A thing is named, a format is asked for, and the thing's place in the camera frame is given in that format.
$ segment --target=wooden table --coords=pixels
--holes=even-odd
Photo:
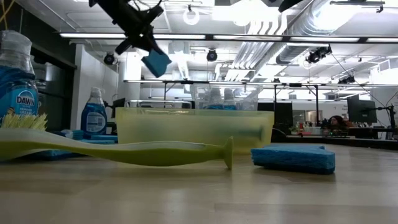
[[[327,146],[335,175],[235,160],[152,168],[82,157],[0,165],[4,224],[398,223],[398,154]]]

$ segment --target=dawn dish soap bottle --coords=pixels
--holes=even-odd
[[[32,42],[16,31],[0,32],[0,124],[7,114],[37,115],[31,47]]]
[[[106,134],[106,112],[101,89],[91,88],[90,98],[81,113],[81,130],[88,136]]]

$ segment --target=sponge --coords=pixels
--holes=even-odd
[[[332,174],[335,171],[335,153],[319,146],[279,144],[262,149],[251,149],[254,165],[266,169]]]

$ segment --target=ceiling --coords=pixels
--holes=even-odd
[[[122,30],[112,25],[111,19],[99,6],[88,7],[84,0],[17,0],[17,2],[28,11],[39,17],[60,32],[122,32]],[[237,26],[233,21],[215,21],[212,19],[212,12],[219,6],[215,6],[214,0],[201,0],[190,2],[194,9],[199,10],[200,19],[195,25],[188,25],[183,20],[184,10],[190,0],[170,0],[163,4],[165,13],[158,17],[152,25],[156,33],[184,33],[184,34],[247,34],[250,26]],[[287,22],[292,19],[311,0],[304,0],[298,6],[287,12]],[[281,0],[271,3],[263,0],[263,3],[276,9]],[[332,35],[398,35],[398,4],[397,7],[385,7],[381,13],[376,13],[378,7],[362,7],[347,23],[335,30]],[[237,17],[244,17],[244,12]],[[102,57],[105,52],[112,51],[120,41],[117,40],[92,40],[84,42],[93,55]],[[168,52],[170,41],[159,41],[158,44],[165,52]],[[204,49],[195,51],[194,56],[190,56],[187,61],[189,70],[215,70],[217,63],[233,61],[239,53],[242,42],[205,42],[188,41],[191,49]],[[207,62],[206,52],[214,48],[218,51],[219,62]],[[291,65],[285,67],[282,72],[284,79],[295,80],[295,82],[307,82],[310,80],[324,81],[327,78],[341,74],[344,69],[355,68],[358,76],[366,77],[369,68],[377,65],[378,62],[385,61],[388,57],[398,56],[398,45],[368,45],[368,44],[332,44],[333,58],[328,56],[321,62],[312,65],[300,58]],[[169,65],[167,73],[178,70],[177,62]],[[146,77],[152,75],[143,66],[143,74]]]

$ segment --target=security camera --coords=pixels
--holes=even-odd
[[[106,65],[114,65],[117,62],[118,62],[118,60],[114,57],[114,53],[113,52],[106,53],[106,56],[104,58],[104,63]]]
[[[217,60],[217,53],[215,49],[210,49],[209,52],[207,53],[207,61],[208,62],[214,62]]]

